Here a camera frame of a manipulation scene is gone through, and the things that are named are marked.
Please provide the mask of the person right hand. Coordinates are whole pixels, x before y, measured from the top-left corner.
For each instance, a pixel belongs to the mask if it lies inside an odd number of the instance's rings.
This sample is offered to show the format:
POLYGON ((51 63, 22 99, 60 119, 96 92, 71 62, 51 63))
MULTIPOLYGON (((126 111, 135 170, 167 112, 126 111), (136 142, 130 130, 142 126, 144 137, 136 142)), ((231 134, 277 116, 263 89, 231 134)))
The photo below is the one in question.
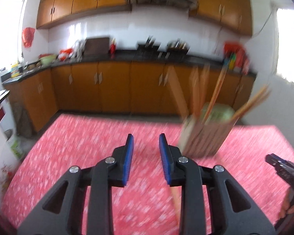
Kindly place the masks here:
POLYGON ((290 205, 290 199, 289 199, 292 192, 293 192, 292 188, 291 187, 288 188, 287 193, 284 197, 283 203, 281 205, 281 209, 278 214, 279 219, 284 218, 288 214, 294 213, 294 205, 292 206, 290 205))

